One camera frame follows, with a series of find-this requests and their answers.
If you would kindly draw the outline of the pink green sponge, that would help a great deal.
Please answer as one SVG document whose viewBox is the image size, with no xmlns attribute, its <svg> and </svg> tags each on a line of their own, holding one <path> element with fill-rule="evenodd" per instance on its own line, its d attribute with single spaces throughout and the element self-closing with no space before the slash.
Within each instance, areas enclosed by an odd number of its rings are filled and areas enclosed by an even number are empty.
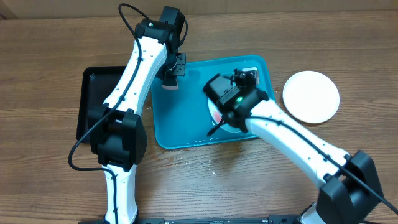
<svg viewBox="0 0 398 224">
<path fill-rule="evenodd" d="M 162 81 L 162 88 L 165 90 L 178 90 L 177 77 L 165 77 Z"/>
</svg>

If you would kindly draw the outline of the light blue plate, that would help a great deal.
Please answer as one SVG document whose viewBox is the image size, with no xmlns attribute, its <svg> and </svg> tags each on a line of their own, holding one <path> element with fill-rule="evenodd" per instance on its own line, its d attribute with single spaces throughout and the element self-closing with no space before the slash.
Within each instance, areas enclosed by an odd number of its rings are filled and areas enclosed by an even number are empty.
<svg viewBox="0 0 398 224">
<path fill-rule="evenodd" d="M 221 77 L 226 76 L 226 78 L 229 78 L 233 75 L 233 73 L 218 73 L 216 76 L 219 75 Z M 216 105 L 212 102 L 212 100 L 207 97 L 207 102 L 208 102 L 208 110 L 210 112 L 211 118 L 212 118 L 212 123 L 213 125 L 217 125 L 221 119 L 222 115 Z M 221 126 L 221 129 L 228 132 L 228 133 L 240 133 L 241 130 L 239 128 L 234 128 L 227 123 Z"/>
</svg>

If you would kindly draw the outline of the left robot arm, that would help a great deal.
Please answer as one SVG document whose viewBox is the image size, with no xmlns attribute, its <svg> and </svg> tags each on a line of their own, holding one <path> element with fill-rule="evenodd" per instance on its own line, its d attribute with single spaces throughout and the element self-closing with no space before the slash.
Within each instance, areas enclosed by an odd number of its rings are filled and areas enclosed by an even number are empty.
<svg viewBox="0 0 398 224">
<path fill-rule="evenodd" d="M 174 7 L 164 7 L 159 20 L 145 16 L 129 30 L 134 47 L 126 68 L 110 95 L 88 111 L 90 146 L 106 178 L 108 209 L 103 223 L 135 223 L 137 165 L 144 157 L 147 135 L 142 109 L 155 78 L 167 90 L 178 88 L 186 56 L 178 50 L 187 34 L 187 21 Z"/>
</svg>

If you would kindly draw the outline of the white plate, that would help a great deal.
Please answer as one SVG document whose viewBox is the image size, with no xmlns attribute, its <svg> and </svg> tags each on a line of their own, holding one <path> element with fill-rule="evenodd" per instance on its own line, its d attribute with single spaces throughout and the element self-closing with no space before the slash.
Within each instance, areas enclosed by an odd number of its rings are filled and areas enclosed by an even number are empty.
<svg viewBox="0 0 398 224">
<path fill-rule="evenodd" d="M 292 116 L 310 124 L 328 121 L 340 106 L 334 82 L 320 72 L 309 70 L 298 72 L 286 81 L 282 100 Z"/>
</svg>

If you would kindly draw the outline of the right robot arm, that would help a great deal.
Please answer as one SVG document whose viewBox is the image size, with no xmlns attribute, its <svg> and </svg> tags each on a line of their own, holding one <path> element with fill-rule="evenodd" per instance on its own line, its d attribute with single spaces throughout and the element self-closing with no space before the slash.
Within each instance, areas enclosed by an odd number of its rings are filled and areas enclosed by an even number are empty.
<svg viewBox="0 0 398 224">
<path fill-rule="evenodd" d="M 256 70 L 235 69 L 231 76 L 219 73 L 205 84 L 204 94 L 221 114 L 218 126 L 228 124 L 263 138 L 319 189 L 318 200 L 294 223 L 364 223 L 383 198 L 371 157 L 364 151 L 352 156 L 320 139 L 284 113 L 258 83 Z"/>
</svg>

